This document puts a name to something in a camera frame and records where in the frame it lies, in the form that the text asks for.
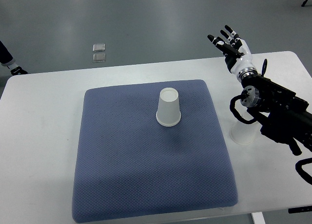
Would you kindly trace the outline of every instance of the small metal plate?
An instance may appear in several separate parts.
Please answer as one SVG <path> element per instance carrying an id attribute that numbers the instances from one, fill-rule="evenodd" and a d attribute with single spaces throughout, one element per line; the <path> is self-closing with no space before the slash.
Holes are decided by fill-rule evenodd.
<path id="1" fill-rule="evenodd" d="M 105 53 L 97 53 L 93 55 L 93 62 L 105 62 L 105 58 Z"/>
<path id="2" fill-rule="evenodd" d="M 105 44 L 94 44 L 93 52 L 105 51 Z"/>

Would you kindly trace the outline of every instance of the textured fabric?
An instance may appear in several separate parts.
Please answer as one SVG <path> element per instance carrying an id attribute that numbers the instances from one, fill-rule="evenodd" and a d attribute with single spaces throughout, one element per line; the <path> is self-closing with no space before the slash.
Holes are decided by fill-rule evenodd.
<path id="1" fill-rule="evenodd" d="M 181 121 L 156 120 L 159 93 L 179 93 Z M 234 173 L 202 80 L 88 90 L 74 181 L 78 223 L 232 206 Z"/>

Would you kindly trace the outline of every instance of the gray floor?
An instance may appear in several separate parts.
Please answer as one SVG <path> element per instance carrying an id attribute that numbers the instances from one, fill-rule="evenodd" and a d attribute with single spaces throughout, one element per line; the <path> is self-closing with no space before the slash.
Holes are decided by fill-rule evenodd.
<path id="1" fill-rule="evenodd" d="M 43 73 L 222 56 L 207 34 L 218 36 L 228 24 L 252 53 L 293 51 L 312 74 L 312 0 L 301 7 L 303 1 L 0 0 L 0 39 L 17 64 Z M 101 42 L 106 62 L 93 63 L 92 46 Z M 274 69 L 270 61 L 268 69 Z M 0 94 L 9 77 L 8 69 L 0 69 Z M 312 213 L 281 210 L 264 216 L 267 224 L 312 222 Z M 239 215 L 189 223 L 250 224 L 252 219 Z"/>

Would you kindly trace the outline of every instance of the black cable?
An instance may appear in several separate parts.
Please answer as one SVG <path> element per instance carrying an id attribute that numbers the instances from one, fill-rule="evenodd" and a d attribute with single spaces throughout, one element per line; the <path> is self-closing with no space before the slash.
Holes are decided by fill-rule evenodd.
<path id="1" fill-rule="evenodd" d="M 306 164 L 310 164 L 310 163 L 312 163 L 312 158 L 303 159 L 303 160 L 297 162 L 296 163 L 296 171 L 301 176 L 301 178 L 303 178 L 307 183 L 312 185 L 312 177 L 308 173 L 306 173 L 302 168 L 302 166 L 304 166 Z"/>
<path id="2" fill-rule="evenodd" d="M 252 124 L 257 121 L 255 118 L 251 120 L 246 120 L 242 116 L 240 116 L 239 112 L 235 109 L 235 102 L 239 99 L 245 99 L 246 97 L 247 96 L 245 94 L 233 97 L 232 100 L 230 101 L 230 111 L 233 113 L 234 117 L 238 119 L 238 121 L 245 124 Z"/>

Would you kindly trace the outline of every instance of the white cup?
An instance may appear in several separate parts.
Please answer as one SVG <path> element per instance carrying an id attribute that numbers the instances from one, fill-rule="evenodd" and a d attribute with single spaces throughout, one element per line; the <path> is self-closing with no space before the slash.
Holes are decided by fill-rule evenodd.
<path id="1" fill-rule="evenodd" d="M 244 112 L 242 117 L 246 120 L 251 120 L 253 118 L 248 112 Z M 232 140 L 240 145 L 250 144 L 254 141 L 254 138 L 258 133 L 260 133 L 259 122 L 244 124 L 237 121 L 230 129 L 230 136 Z"/>
<path id="2" fill-rule="evenodd" d="M 165 127 L 172 127 L 180 121 L 179 93 L 174 88 L 164 88 L 160 91 L 156 119 Z"/>

